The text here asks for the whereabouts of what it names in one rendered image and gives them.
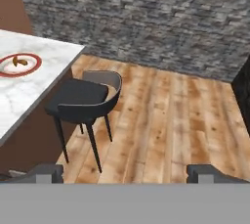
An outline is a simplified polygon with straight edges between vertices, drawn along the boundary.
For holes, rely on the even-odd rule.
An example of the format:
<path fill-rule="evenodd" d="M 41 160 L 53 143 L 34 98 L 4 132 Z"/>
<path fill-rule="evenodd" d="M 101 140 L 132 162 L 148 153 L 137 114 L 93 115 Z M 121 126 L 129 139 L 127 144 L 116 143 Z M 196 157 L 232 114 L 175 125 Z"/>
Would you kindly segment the white plate with red rim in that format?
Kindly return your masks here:
<path fill-rule="evenodd" d="M 13 65 L 13 57 L 27 61 L 27 65 Z M 21 77 L 31 74 L 38 70 L 42 65 L 42 60 L 39 56 L 32 53 L 15 53 L 0 59 L 0 76 L 2 77 Z"/>

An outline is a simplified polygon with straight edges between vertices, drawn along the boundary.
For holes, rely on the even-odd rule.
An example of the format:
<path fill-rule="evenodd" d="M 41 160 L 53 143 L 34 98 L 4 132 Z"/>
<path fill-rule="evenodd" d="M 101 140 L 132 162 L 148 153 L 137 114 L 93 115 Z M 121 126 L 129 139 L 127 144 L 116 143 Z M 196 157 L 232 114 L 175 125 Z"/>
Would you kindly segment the black chair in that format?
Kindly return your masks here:
<path fill-rule="evenodd" d="M 70 78 L 45 106 L 55 122 L 66 162 L 69 162 L 63 136 L 62 121 L 85 125 L 99 171 L 102 171 L 93 124 L 103 117 L 109 139 L 112 139 L 108 114 L 115 108 L 122 88 L 121 75 L 112 70 L 87 70 L 82 78 Z"/>

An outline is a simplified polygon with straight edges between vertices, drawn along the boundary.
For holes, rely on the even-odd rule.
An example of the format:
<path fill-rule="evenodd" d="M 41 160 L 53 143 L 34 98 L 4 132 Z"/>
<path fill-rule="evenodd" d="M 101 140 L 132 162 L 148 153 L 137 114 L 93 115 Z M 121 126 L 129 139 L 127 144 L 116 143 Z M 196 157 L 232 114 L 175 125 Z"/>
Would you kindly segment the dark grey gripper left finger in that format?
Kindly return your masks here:
<path fill-rule="evenodd" d="M 39 164 L 24 175 L 13 177 L 7 183 L 62 184 L 63 166 L 60 164 Z"/>

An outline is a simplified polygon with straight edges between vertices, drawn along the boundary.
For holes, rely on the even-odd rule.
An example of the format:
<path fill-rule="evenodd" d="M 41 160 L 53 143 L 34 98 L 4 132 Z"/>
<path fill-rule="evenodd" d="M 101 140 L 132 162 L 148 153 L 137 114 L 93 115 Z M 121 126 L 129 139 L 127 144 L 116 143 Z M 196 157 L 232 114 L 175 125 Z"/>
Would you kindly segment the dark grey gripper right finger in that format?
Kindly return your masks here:
<path fill-rule="evenodd" d="M 189 164 L 187 182 L 195 184 L 248 184 L 247 180 L 227 175 L 211 164 Z"/>

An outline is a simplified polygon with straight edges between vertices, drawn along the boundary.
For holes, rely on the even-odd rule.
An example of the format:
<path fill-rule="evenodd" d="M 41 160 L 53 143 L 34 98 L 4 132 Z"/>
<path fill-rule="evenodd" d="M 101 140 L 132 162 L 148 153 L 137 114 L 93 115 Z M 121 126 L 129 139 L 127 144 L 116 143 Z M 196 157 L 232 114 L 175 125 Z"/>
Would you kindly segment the brown cupboard run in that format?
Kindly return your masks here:
<path fill-rule="evenodd" d="M 22 0 L 0 0 L 0 29 L 24 34 L 32 33 Z"/>

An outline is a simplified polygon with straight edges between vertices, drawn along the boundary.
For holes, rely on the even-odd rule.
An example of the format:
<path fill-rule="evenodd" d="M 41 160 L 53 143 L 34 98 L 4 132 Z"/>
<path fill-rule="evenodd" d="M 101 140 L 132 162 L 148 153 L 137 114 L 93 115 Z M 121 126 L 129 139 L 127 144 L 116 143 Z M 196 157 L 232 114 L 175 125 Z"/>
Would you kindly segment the brown kitchen island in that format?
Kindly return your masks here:
<path fill-rule="evenodd" d="M 0 173 L 28 171 L 41 162 L 56 162 L 62 153 L 54 121 L 44 106 L 60 84 L 82 45 L 0 29 L 0 68 L 13 54 L 34 54 L 41 66 L 21 77 L 0 75 Z"/>

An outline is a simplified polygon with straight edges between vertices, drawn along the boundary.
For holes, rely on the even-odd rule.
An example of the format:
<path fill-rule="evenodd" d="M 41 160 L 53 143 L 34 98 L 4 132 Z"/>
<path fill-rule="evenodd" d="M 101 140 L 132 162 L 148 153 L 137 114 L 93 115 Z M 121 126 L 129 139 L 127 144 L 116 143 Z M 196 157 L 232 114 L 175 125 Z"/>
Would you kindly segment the brown chicken drumstick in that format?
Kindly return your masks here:
<path fill-rule="evenodd" d="M 23 59 L 19 59 L 17 56 L 13 57 L 13 65 L 16 67 L 18 64 L 21 64 L 23 66 L 27 65 L 27 61 Z"/>

